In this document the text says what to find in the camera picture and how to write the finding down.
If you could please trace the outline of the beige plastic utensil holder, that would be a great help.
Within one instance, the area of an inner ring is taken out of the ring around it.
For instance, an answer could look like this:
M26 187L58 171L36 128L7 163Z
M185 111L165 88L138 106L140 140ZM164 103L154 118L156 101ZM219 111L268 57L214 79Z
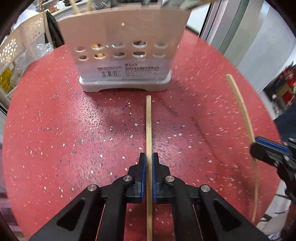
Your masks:
M127 4L65 16L58 25L85 92L164 91L190 12Z

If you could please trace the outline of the yellow oil bottle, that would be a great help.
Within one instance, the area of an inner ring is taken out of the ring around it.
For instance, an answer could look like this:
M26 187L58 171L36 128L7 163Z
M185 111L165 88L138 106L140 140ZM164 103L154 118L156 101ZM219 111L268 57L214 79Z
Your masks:
M3 73L1 74L0 77L0 86L1 88L4 90L5 93L8 93L8 91L10 90L11 87L11 77L12 77L13 73L10 70L10 68L6 68Z

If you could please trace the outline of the beige plastic storage cart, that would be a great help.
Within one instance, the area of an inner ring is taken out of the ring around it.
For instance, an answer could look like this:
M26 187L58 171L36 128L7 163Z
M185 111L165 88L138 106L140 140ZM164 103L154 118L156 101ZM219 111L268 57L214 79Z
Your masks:
M27 66L53 50L47 13L45 10L20 23L1 44L1 74L11 72L9 87L1 87L7 101L11 101Z

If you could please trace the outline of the blue patterned wooden chopstick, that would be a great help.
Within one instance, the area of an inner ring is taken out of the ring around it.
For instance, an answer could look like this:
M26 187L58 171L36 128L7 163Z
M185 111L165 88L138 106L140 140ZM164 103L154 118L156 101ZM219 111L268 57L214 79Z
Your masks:
M88 0L87 1L86 11L91 11L92 10L92 4L93 4L93 0Z

